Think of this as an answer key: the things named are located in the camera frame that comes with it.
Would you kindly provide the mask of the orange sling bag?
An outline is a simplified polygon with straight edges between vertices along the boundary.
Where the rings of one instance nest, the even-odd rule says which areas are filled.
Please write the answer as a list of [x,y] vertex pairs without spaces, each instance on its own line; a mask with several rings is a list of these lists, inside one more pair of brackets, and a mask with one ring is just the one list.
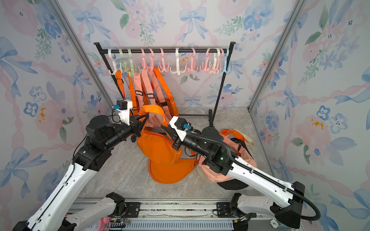
[[177,162],[181,154],[172,148],[172,139],[169,135],[162,135],[147,128],[168,127],[164,110],[157,105],[145,105],[140,109],[140,115],[148,115],[141,137],[137,139],[137,145],[151,161],[165,166],[171,166]]
[[149,160],[148,172],[151,178],[157,183],[174,184],[189,175],[197,163],[197,158],[178,159],[178,161],[171,166],[157,164]]

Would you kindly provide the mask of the pink crossbody bag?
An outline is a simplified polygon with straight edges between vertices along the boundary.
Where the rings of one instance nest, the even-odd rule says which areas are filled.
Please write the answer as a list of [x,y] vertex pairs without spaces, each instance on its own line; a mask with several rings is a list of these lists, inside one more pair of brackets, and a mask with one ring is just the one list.
[[[202,164],[209,166],[210,169],[215,173],[220,173],[223,174],[224,176],[227,176],[227,173],[230,170],[231,165],[233,164],[233,161],[227,154],[227,150],[224,147],[215,143],[204,143],[203,145],[204,145],[203,149],[209,151],[209,153],[206,155],[203,154],[200,155],[205,158]],[[230,151],[233,157],[239,157],[235,151],[232,151],[231,147]],[[231,180],[229,182],[218,183],[218,185],[227,190],[243,189],[247,187],[247,184],[236,179]]]

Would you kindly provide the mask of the beige crossbody bag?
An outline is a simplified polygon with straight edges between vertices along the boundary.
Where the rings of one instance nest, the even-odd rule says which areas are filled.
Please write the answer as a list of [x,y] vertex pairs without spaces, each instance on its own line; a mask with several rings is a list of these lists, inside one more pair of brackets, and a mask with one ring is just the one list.
[[[241,135],[245,137],[246,144],[231,144],[232,151],[235,151],[236,154],[241,157],[244,161],[248,164],[257,167],[257,163],[254,161],[252,155],[250,154],[250,149],[254,149],[254,141],[251,137],[247,136],[246,134],[238,131]],[[215,173],[210,169],[209,166],[202,164],[205,158],[203,156],[200,157],[199,163],[196,166],[197,173],[199,174],[200,178],[205,182],[211,183],[222,183],[222,182],[229,182],[234,180],[231,177],[224,176],[220,173]]]

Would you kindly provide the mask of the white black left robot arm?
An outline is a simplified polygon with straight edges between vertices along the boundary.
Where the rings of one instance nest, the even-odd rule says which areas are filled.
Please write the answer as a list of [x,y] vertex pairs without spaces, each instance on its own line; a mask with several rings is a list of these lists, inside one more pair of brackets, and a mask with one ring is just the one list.
[[73,155],[68,171],[40,207],[27,221],[18,222],[15,231],[82,231],[106,216],[122,217],[127,207],[124,197],[109,193],[102,201],[80,213],[69,215],[72,204],[90,179],[111,156],[111,151],[130,136],[140,137],[146,114],[130,116],[129,123],[111,123],[108,116],[94,117],[86,127],[83,146]]

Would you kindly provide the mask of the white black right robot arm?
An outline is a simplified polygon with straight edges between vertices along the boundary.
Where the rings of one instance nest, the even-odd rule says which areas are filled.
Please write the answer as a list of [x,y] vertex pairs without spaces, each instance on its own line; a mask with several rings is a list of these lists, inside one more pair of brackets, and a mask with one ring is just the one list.
[[315,221],[321,218],[320,210],[304,196],[304,185],[278,180],[260,171],[232,152],[221,134],[214,127],[206,127],[201,133],[195,130],[166,128],[173,139],[173,149],[181,146],[205,157],[205,165],[220,173],[258,190],[263,199],[249,199],[246,195],[234,196],[234,211],[274,216],[282,224],[298,229],[301,220]]

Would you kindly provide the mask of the white plastic hook left end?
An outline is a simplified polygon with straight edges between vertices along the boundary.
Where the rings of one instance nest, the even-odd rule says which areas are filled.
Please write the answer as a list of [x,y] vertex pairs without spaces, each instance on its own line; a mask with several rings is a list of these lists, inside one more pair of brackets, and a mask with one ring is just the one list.
[[115,54],[112,52],[112,49],[108,49],[108,57],[109,57],[110,61],[112,62],[112,68],[113,69],[111,71],[111,74],[116,75],[119,68],[117,67]]

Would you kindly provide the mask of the white plastic hook middle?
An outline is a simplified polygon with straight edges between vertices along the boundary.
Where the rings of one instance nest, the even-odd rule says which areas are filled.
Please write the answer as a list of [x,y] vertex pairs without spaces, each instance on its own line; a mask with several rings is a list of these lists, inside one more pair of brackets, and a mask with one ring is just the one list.
[[179,52],[179,48],[175,48],[175,57],[176,57],[176,69],[175,70],[172,70],[172,68],[170,67],[170,72],[172,74],[176,74],[178,76],[180,76],[181,74],[185,73],[187,71],[187,66],[185,66],[185,68],[182,70],[180,69],[180,52]]

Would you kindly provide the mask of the light blue plastic hook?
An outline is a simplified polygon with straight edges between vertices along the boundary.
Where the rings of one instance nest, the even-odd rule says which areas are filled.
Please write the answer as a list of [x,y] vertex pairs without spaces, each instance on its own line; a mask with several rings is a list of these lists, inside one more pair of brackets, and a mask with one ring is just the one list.
[[230,54],[230,50],[229,49],[226,49],[226,53],[224,53],[224,65],[223,65],[223,69],[221,69],[221,67],[220,67],[220,71],[223,74],[228,74],[229,73],[229,71],[228,71],[228,58],[229,58],[229,54]]

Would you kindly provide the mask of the black metal garment rack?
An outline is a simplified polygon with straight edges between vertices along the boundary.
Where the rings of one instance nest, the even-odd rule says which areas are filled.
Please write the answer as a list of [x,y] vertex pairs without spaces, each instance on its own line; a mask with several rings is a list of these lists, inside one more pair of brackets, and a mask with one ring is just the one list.
[[[104,61],[104,64],[106,65],[107,69],[111,73],[112,67],[111,67],[111,65],[110,65],[110,63],[109,63],[109,61],[108,61],[108,59],[106,57],[106,55],[108,55],[108,49],[103,49],[102,46],[101,46],[101,44],[99,42],[94,42],[93,44],[96,46],[99,54],[102,56],[102,59]],[[232,42],[230,42],[230,45],[229,45],[229,48],[228,48],[230,50],[230,54],[229,54],[229,58],[228,58],[228,70],[229,70],[230,59],[231,59],[231,56],[232,56],[232,53],[233,53],[233,50],[234,50],[234,46],[235,45],[236,45],[236,42],[232,41]],[[119,54],[119,49],[113,49],[112,52],[114,54]],[[185,48],[182,49],[181,48],[181,49],[179,49],[179,52],[180,53],[190,53],[190,52],[192,52],[192,50],[190,48],[188,48],[188,49],[185,49]],[[197,49],[195,49],[195,52],[196,53],[207,53],[207,49],[197,48]],[[129,49],[123,49],[122,50],[122,53],[123,54],[128,54],[129,53]],[[131,50],[131,53],[132,54],[141,54],[142,52],[141,52],[140,49],[133,49],[133,50]],[[151,51],[150,51],[150,49],[144,49],[144,53],[149,54],[149,53],[151,53]],[[161,54],[161,49],[154,49],[153,50],[153,53],[154,54]],[[163,50],[163,53],[164,54],[166,54],[166,53],[175,54],[175,48],[167,48],[167,49],[164,49]],[[217,53],[216,48],[210,49],[209,50],[209,53]],[[114,83],[116,84],[116,87],[117,87],[117,89],[118,89],[118,91],[120,93],[121,98],[124,98],[123,90],[121,90],[119,88],[119,85],[118,85],[118,82],[117,82],[117,79],[116,79],[115,75],[111,75],[111,77],[112,77]],[[212,109],[209,109],[208,114],[180,114],[180,116],[197,116],[197,117],[202,116],[202,117],[207,117],[209,119],[209,125],[210,126],[213,126],[214,125],[214,119],[215,119],[216,112],[217,112],[218,105],[219,105],[219,101],[221,99],[222,89],[224,87],[225,77],[226,77],[226,74],[223,74],[222,75],[222,79],[221,79],[220,89],[219,89],[219,92],[218,92],[218,95],[217,95],[217,98],[216,98],[216,102],[215,102],[215,106],[214,106],[214,109],[213,110]]]

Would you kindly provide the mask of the pink alarm clock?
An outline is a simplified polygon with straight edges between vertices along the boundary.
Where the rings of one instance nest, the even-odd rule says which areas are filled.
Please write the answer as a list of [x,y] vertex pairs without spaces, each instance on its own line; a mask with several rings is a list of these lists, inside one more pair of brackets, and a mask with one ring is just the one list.
[[110,231],[110,217],[105,216],[98,221],[97,231]]

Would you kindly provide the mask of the white poker chips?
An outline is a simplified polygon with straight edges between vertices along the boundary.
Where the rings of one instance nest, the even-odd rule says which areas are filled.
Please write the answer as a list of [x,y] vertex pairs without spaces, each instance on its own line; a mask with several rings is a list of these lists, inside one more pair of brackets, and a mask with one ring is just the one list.
[[273,229],[279,228],[279,222],[277,220],[271,219],[269,223]]

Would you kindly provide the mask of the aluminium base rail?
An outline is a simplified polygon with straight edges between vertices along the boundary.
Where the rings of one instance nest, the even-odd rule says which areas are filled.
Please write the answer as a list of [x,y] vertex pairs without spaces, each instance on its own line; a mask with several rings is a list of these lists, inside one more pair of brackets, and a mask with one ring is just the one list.
[[111,231],[289,231],[273,215],[232,213],[230,199],[128,198],[120,217],[110,216]]

